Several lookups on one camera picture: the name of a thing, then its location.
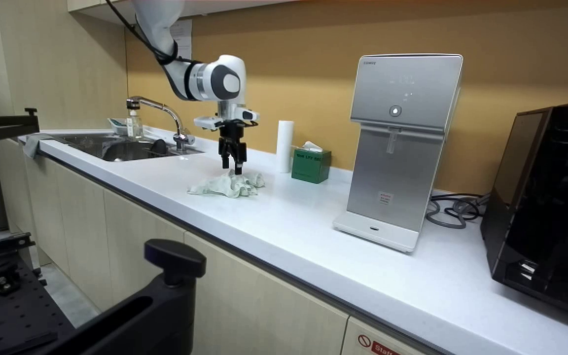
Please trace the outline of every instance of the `sticker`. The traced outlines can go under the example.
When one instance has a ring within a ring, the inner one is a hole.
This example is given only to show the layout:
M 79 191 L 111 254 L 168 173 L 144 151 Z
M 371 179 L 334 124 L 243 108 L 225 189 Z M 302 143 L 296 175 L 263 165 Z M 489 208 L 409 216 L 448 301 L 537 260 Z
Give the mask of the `sticker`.
M 367 335 L 359 335 L 359 344 L 361 346 L 371 346 L 371 339 Z
M 385 344 L 379 342 L 379 340 L 373 340 L 371 352 L 375 352 L 375 355 L 399 355 L 397 350 L 385 346 Z

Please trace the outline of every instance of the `floor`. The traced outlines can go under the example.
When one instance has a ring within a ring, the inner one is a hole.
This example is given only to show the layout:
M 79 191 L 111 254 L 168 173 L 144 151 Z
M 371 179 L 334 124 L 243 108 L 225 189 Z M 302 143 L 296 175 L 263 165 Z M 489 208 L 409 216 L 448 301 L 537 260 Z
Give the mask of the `floor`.
M 63 309 L 63 313 L 75 327 L 99 315 L 99 309 L 73 285 L 73 281 L 58 266 L 42 266 L 42 273 L 48 281 L 48 293 Z

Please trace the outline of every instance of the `black microwave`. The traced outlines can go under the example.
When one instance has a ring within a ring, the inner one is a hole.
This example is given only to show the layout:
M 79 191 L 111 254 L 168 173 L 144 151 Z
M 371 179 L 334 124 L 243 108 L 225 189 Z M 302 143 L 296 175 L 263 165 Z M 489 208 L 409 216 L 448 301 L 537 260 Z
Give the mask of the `black microwave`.
M 568 311 L 568 104 L 517 114 L 482 234 L 497 281 Z

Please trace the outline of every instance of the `wall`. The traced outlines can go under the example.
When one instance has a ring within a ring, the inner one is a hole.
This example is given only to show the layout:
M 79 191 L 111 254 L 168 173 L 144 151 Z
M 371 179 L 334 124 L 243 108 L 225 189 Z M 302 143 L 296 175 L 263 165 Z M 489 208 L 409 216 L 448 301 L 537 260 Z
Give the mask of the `wall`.
M 359 126 L 349 120 L 355 64 L 363 53 L 464 53 L 462 96 L 436 187 L 488 191 L 515 112 L 568 102 L 568 7 L 562 1 L 304 1 L 194 19 L 194 55 L 247 60 L 249 106 L 261 126 L 251 147 L 275 151 L 276 120 L 296 120 L 296 143 L 314 139 L 334 165 L 353 167 Z M 150 53 L 127 39 L 129 94 L 170 102 L 184 120 L 213 102 L 176 98 Z M 170 126 L 156 112 L 144 122 Z
M 0 114 L 36 106 L 42 127 L 107 127 L 125 96 L 123 27 L 65 0 L 0 0 Z

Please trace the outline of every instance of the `black equipment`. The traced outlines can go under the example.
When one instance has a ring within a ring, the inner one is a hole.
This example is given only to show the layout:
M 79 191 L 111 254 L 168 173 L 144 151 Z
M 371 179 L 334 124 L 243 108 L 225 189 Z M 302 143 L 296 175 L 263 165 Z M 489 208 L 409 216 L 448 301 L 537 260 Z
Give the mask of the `black equipment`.
M 30 238 L 2 242 L 12 250 Z M 0 355 L 190 355 L 196 277 L 205 273 L 205 256 L 164 238 L 146 240 L 144 256 L 164 271 L 79 329 L 18 260 L 16 289 L 0 293 Z
M 495 279 L 568 311 L 568 104 L 517 114 L 482 232 Z

